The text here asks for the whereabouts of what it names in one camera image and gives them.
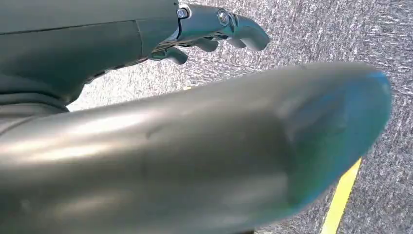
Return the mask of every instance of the robotic arm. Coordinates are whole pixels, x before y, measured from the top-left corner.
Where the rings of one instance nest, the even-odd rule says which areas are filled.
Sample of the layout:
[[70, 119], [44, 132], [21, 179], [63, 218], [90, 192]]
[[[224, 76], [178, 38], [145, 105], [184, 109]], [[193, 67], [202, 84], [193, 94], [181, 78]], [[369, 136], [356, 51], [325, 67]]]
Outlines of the robotic arm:
[[65, 109], [105, 72], [223, 39], [269, 42], [248, 18], [174, 0], [0, 2], [0, 233], [243, 233], [311, 203], [388, 120], [386, 77], [358, 63]]
[[78, 98], [85, 83], [110, 70], [148, 59], [183, 64], [187, 56], [177, 46], [211, 52], [223, 39], [254, 50], [269, 43], [248, 18], [175, 0], [5, 0], [0, 3], [0, 74], [27, 84], [10, 87], [16, 79], [8, 78], [0, 92], [39, 93], [41, 88], [64, 106]]

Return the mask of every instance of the bolt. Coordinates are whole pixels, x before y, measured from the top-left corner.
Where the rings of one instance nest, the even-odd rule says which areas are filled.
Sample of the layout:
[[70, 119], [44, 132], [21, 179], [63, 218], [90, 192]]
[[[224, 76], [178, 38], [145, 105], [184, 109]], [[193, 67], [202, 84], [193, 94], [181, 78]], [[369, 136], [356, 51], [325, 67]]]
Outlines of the bolt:
[[189, 16], [188, 11], [185, 8], [178, 9], [176, 13], [178, 14], [178, 18], [180, 19], [185, 19]]
[[220, 9], [218, 11], [218, 19], [219, 19], [221, 25], [227, 26], [229, 24], [228, 12], [224, 9]]

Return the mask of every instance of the yellow tape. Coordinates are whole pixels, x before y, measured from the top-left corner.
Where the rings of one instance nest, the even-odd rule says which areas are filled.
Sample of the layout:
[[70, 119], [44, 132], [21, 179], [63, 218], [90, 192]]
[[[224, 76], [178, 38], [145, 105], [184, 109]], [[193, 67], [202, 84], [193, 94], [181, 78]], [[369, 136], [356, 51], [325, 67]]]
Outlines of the yellow tape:
[[333, 201], [330, 204], [321, 234], [336, 234], [341, 217], [343, 216], [351, 188], [354, 185], [361, 159], [359, 159], [340, 179]]

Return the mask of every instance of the floor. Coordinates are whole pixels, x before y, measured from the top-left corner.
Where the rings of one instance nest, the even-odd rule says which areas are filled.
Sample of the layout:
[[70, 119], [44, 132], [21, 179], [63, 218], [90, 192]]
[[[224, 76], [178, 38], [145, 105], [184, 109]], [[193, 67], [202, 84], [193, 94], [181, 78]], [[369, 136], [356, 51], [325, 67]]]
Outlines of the floor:
[[[80, 110], [154, 96], [261, 70], [310, 61], [363, 61], [385, 71], [393, 116], [362, 162], [339, 234], [413, 234], [413, 1], [188, 0], [253, 18], [272, 38], [262, 52], [222, 43], [214, 53], [186, 50], [187, 64], [169, 61], [109, 73], [70, 106]], [[335, 188], [301, 214], [261, 234], [319, 234]]]

